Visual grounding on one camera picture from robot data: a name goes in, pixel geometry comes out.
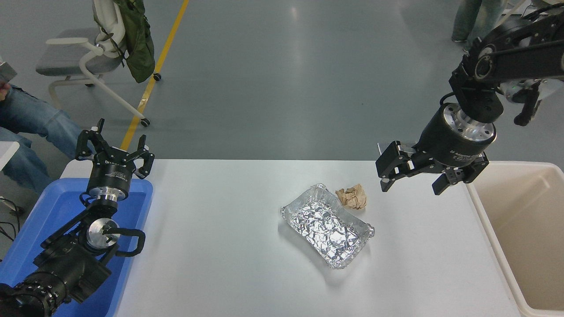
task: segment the office chair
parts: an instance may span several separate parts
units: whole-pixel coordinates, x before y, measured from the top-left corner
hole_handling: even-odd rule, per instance
[[[125,52],[125,27],[120,9],[112,0],[93,0],[92,9],[105,32],[101,27],[62,31],[56,38],[47,40],[48,48],[39,60],[36,71],[45,76],[65,76],[64,80],[49,84],[49,94],[57,108],[61,108],[61,101],[55,92],[55,87],[97,86],[140,118],[143,126],[148,126],[149,119],[111,90],[102,80],[104,74],[122,64],[121,52]],[[153,78],[159,81],[161,75],[155,73]]]

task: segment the person's leg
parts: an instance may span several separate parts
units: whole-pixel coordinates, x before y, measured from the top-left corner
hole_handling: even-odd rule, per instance
[[[493,30],[495,24],[501,17],[507,0],[483,0],[482,6],[476,17],[474,28],[468,35],[468,41],[464,48],[469,50],[472,47],[472,42],[475,38],[479,37],[484,39],[489,32]]]
[[[14,133],[25,132],[45,137],[69,159],[74,158],[78,135],[82,131],[68,114],[12,86],[0,104],[0,126]]]
[[[456,12],[455,25],[452,28],[452,40],[464,41],[474,27],[482,0],[462,0]]]
[[[10,177],[18,185],[41,194],[52,180],[47,174],[45,164],[30,148],[32,142],[3,127],[0,127],[0,140],[20,143],[20,148],[2,169],[4,175]]]

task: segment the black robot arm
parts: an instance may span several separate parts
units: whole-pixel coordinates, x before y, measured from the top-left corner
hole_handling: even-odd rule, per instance
[[[41,244],[44,251],[33,261],[35,272],[13,288],[0,284],[0,317],[49,317],[63,303],[82,303],[111,275],[106,264],[112,257],[132,257],[142,251],[145,233],[119,228],[112,216],[118,201],[127,198],[133,174],[140,178],[149,174],[154,155],[146,149],[145,135],[132,154],[109,146],[101,135],[103,124],[101,119],[96,127],[82,131],[76,150],[77,159],[92,160],[85,192],[92,202],[83,201],[86,209]],[[137,158],[144,161],[139,169],[134,164]],[[120,236],[136,236],[135,250],[119,251]]]
[[[433,183],[436,195],[475,180],[488,165],[484,150],[496,139],[493,122],[503,113],[498,93],[523,104],[516,124],[531,121],[543,87],[561,87],[564,78],[564,12],[538,17],[536,11],[508,20],[473,42],[452,72],[452,93],[441,99],[417,144],[394,141],[376,161],[382,191],[420,173],[441,174]],[[444,103],[451,95],[458,103]]]

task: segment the beige plastic bin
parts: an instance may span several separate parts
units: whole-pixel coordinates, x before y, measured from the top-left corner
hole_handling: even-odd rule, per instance
[[[468,185],[523,316],[564,316],[564,174],[536,162],[491,162]]]

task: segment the aluminum foil tray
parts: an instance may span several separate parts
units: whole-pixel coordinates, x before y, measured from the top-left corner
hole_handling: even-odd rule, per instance
[[[374,236],[374,227],[347,212],[323,184],[311,186],[280,213],[331,268],[345,268]]]

